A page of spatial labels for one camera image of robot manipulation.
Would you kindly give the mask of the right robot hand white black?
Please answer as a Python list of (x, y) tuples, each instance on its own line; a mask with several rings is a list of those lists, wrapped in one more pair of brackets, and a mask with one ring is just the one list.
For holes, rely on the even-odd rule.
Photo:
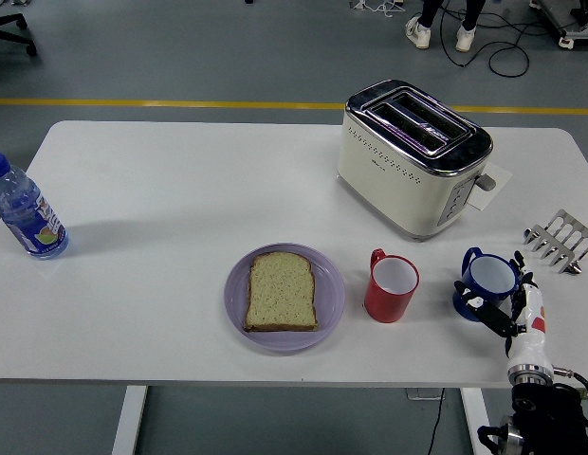
[(513, 385), (550, 385), (554, 367), (544, 351), (546, 322), (542, 292), (521, 252), (511, 260), (471, 247), (452, 302), (466, 319), (483, 323), (505, 340), (507, 376)]

